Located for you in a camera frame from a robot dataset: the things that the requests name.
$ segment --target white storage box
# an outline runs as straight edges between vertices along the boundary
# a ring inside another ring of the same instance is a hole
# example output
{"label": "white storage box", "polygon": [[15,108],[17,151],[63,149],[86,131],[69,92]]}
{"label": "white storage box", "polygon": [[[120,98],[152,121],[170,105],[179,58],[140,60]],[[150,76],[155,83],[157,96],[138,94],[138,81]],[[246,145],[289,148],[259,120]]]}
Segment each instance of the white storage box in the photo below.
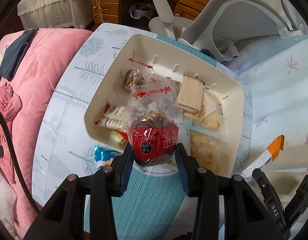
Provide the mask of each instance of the white storage box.
{"label": "white storage box", "polygon": [[21,0],[18,15],[25,29],[84,29],[93,21],[91,0]]}
{"label": "white storage box", "polygon": [[121,72],[130,58],[147,65],[153,65],[155,74],[171,77],[175,81],[182,82],[184,74],[188,76],[198,74],[199,79],[203,80],[207,87],[216,83],[212,92],[220,101],[224,98],[223,125],[226,130],[224,140],[229,148],[228,165],[224,167],[222,175],[229,176],[233,169],[241,135],[244,104],[244,93],[241,86],[205,61],[163,41],[142,34],[135,34],[129,38],[95,91],[84,115],[88,134],[113,149],[124,150],[125,145],[117,146],[110,139],[110,130],[96,127],[95,121],[100,120],[103,116],[106,103],[121,106],[127,104],[129,92],[120,88],[118,84],[122,83]]}

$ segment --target white plastic tray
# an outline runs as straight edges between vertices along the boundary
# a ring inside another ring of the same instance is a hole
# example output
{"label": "white plastic tray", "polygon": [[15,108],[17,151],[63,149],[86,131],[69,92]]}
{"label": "white plastic tray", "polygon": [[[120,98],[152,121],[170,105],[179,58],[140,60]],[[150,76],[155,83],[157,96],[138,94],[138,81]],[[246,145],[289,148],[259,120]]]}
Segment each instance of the white plastic tray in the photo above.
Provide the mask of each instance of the white plastic tray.
{"label": "white plastic tray", "polygon": [[104,78],[95,91],[84,115],[84,122],[89,136],[113,149],[123,151],[125,145],[117,146],[110,138],[110,130],[95,126],[95,121],[103,116],[106,103],[125,106],[129,92],[121,89],[121,72],[125,71],[126,62],[132,58],[154,67],[155,74],[171,77],[182,82],[183,75],[199,75],[207,87],[216,84],[212,92],[221,101],[223,99],[223,125],[226,129],[224,140],[228,144],[229,152],[226,167],[222,175],[229,176],[238,149],[242,118],[244,93],[241,86],[223,72],[219,71],[205,61],[163,41],[142,34],[132,35],[110,65]]}

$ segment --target pink fabric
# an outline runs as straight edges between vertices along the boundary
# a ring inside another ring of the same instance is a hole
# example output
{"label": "pink fabric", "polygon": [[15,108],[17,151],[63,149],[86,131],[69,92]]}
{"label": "pink fabric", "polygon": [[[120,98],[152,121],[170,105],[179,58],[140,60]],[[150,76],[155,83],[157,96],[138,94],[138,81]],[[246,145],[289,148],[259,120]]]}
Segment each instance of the pink fabric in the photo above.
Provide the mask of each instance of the pink fabric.
{"label": "pink fabric", "polygon": [[[0,112],[6,121],[10,134],[12,129],[12,121],[16,114],[21,110],[22,102],[17,94],[13,95],[13,89],[9,82],[5,82],[0,86]],[[5,140],[3,129],[0,125],[0,145],[3,146],[4,156],[0,158],[0,167],[10,184],[15,184],[14,167],[10,156],[8,144]]]}
{"label": "pink fabric", "polygon": [[[0,41],[0,53],[21,34],[22,32],[18,32],[4,36]],[[13,120],[12,140],[30,191],[35,145],[45,110],[65,69],[91,34],[90,31],[78,29],[40,29],[11,81],[14,93],[21,98],[23,104]],[[18,221],[15,228],[17,234],[23,238],[35,213],[16,175],[15,180],[16,183],[12,184],[18,195],[14,207],[14,218]]]}

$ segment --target white office chair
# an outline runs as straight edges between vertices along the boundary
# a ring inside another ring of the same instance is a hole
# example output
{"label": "white office chair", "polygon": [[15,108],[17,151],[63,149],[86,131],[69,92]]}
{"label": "white office chair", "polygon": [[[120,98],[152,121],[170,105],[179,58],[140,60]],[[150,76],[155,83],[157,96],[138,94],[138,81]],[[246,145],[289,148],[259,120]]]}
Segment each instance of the white office chair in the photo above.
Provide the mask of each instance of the white office chair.
{"label": "white office chair", "polygon": [[241,49],[259,39],[308,37],[308,28],[296,10],[292,12],[302,23],[299,28],[294,24],[290,30],[285,20],[262,0],[210,0],[194,21],[173,16],[167,0],[153,2],[159,17],[150,21],[152,32],[199,50],[207,49],[221,63],[238,57]]}

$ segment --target chocolate snack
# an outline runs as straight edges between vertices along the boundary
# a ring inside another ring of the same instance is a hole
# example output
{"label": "chocolate snack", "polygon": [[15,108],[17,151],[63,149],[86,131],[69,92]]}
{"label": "chocolate snack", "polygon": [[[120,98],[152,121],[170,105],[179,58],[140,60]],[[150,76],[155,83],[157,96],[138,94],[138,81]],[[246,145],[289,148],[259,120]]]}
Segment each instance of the chocolate snack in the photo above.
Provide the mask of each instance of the chocolate snack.
{"label": "chocolate snack", "polygon": [[138,70],[130,69],[126,72],[123,81],[123,88],[131,90],[133,86],[140,86],[144,83],[144,78]]}

